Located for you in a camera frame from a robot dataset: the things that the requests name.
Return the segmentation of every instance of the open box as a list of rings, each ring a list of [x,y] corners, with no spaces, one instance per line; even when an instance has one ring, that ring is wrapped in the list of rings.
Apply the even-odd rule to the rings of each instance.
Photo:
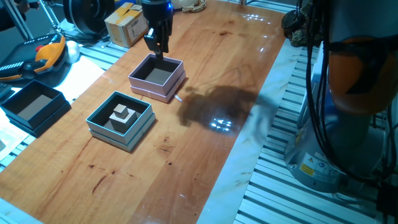
[[[149,54],[129,75],[129,81],[134,93],[148,97],[156,94],[167,98],[174,94],[179,81],[181,84],[180,79],[183,74],[185,72],[182,61],[167,57],[159,60],[154,54]]]
[[[33,80],[1,108],[12,124],[39,137],[71,107],[60,91]]]
[[[137,119],[125,133],[115,130],[109,118],[117,105],[124,105],[137,114]],[[149,103],[118,91],[115,91],[86,119],[94,137],[126,151],[133,149],[154,121],[155,113]]]

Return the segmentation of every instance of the black box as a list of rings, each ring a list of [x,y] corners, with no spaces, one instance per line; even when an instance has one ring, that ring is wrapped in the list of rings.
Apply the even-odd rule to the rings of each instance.
[[[1,108],[12,124],[39,137],[71,107],[60,91],[34,80],[4,102]]]

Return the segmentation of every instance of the robot end effector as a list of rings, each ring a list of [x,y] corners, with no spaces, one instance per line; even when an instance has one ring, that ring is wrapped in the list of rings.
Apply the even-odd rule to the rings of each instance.
[[[163,52],[169,52],[169,36],[172,35],[173,7],[170,0],[143,0],[142,12],[149,25],[144,40],[149,50],[163,60]]]

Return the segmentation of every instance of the wooden block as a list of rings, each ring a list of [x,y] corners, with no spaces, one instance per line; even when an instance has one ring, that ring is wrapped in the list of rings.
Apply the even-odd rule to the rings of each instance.
[[[128,110],[127,110],[127,107],[124,106],[124,105],[121,105],[121,104],[117,105],[117,106],[113,109],[113,112],[115,113],[115,115],[116,115],[118,118],[122,118],[122,119],[126,118],[126,116],[129,114],[129,112],[128,112]]]
[[[124,108],[127,111],[127,115],[122,118],[119,117],[117,115],[117,113],[119,114],[123,114],[124,113]],[[137,113],[136,111],[127,108],[124,105],[117,105],[117,107],[114,109],[114,112],[111,114],[111,116],[109,117],[109,119],[111,120],[111,124],[113,129],[115,129],[115,131],[119,131],[120,133],[125,133],[133,124],[134,122],[137,120]]]

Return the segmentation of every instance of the wooden table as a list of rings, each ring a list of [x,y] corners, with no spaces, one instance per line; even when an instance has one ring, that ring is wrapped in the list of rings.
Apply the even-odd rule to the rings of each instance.
[[[149,53],[140,40],[0,173],[0,197],[44,223],[195,223],[285,40],[282,16],[218,1],[177,12],[167,56],[184,62],[183,103],[131,92],[127,76]],[[85,121],[115,90],[156,113],[132,153]],[[211,130],[213,119],[231,130]]]

